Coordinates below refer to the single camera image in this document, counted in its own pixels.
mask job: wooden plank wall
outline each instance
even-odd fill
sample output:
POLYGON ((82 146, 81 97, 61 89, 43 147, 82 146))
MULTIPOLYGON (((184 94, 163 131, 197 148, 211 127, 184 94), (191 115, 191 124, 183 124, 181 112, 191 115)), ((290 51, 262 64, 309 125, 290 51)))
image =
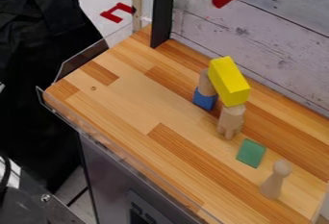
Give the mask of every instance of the wooden plank wall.
POLYGON ((329 0, 175 0, 172 37, 329 116, 329 0))

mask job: wood grain surface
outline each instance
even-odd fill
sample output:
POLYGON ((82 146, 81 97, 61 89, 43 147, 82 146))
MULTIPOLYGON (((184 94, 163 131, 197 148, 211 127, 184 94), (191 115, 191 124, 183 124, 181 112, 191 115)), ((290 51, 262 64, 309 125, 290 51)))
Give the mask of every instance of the wood grain surface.
POLYGON ((329 180, 328 119, 248 79, 244 128, 227 141, 215 129, 220 103, 205 112, 191 102, 209 59, 175 40, 151 49, 149 32, 75 70, 44 99, 209 223, 309 223, 329 180), (236 160, 247 137, 267 147, 257 169, 236 160), (259 185, 282 158, 293 172, 268 200, 259 185))

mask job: blue block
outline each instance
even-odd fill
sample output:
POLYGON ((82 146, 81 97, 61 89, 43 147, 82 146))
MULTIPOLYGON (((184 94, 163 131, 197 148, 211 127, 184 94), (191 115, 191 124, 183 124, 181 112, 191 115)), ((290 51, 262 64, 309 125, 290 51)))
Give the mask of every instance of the blue block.
POLYGON ((193 104, 197 105, 207 111, 211 111, 214 108, 215 102, 218 100, 218 95, 215 96, 204 96, 198 89, 195 89, 193 104))

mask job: clear acrylic panel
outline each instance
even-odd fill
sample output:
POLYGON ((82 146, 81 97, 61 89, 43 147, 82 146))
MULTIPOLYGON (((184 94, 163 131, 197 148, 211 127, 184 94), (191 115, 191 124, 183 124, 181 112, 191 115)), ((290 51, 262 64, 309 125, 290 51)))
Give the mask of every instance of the clear acrylic panel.
MULTIPOLYGON (((129 37, 133 33, 133 24, 130 23, 120 30, 110 34, 107 37, 95 42, 84 51, 78 53, 69 60, 63 62, 60 71, 54 80, 54 83, 71 73, 75 69, 79 68, 83 64, 89 62, 93 58, 107 51, 109 48, 114 47, 120 43, 123 39, 129 37)), ((191 216, 198 218, 196 221, 199 223, 222 223, 216 219, 209 212, 202 209, 195 201, 190 199, 186 194, 181 192, 175 186, 167 182, 165 179, 153 172, 148 165, 140 162, 132 154, 124 150, 117 145, 115 141, 110 140, 108 137, 98 131, 93 125, 89 124, 84 118, 79 116, 73 110, 65 107, 59 100, 51 96, 40 87, 36 87, 38 99, 42 106, 52 112, 54 115, 62 119, 69 126, 74 128, 82 136, 88 138, 91 142, 100 145, 106 149, 107 153, 110 153, 113 158, 123 164, 132 173, 137 175, 140 179, 144 180, 147 184, 155 188, 161 194, 167 196, 170 201, 177 203, 185 212, 192 213, 191 216)))

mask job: cylindrical wooden block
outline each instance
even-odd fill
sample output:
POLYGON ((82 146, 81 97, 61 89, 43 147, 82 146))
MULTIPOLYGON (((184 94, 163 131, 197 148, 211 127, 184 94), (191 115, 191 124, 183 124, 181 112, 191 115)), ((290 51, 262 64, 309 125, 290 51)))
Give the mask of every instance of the cylindrical wooden block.
POLYGON ((208 77, 208 68, 203 69, 200 72, 199 87, 198 91, 204 96, 215 96, 217 92, 208 77))
POLYGON ((221 109, 217 131, 231 140, 234 135, 240 133, 245 113, 245 105, 225 107, 221 109))
POLYGON ((281 194, 283 181, 291 174, 291 164, 286 160, 279 160, 273 165, 273 173, 261 185, 261 193, 269 199, 276 199, 281 194))

